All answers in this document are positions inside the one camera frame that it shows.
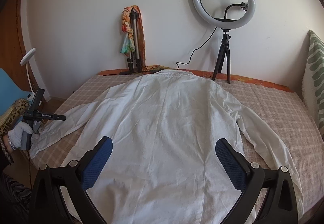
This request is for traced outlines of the left hand white glove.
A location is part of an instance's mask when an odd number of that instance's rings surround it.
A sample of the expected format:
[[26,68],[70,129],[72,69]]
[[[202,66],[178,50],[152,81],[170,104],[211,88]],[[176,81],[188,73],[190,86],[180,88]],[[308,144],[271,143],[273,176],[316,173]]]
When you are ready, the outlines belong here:
[[30,125],[21,121],[12,130],[8,131],[8,142],[12,150],[21,147],[23,133],[31,134],[31,141],[38,140],[39,134],[34,133]]

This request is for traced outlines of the leopard print sleeve forearm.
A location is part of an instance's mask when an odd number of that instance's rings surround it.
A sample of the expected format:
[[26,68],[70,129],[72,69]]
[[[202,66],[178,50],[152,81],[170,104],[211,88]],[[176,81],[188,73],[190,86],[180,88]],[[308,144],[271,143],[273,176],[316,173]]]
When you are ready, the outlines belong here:
[[8,131],[18,124],[18,119],[22,117],[28,107],[28,101],[20,98],[1,116],[1,171],[14,163],[12,152],[15,150],[12,150],[9,145]]

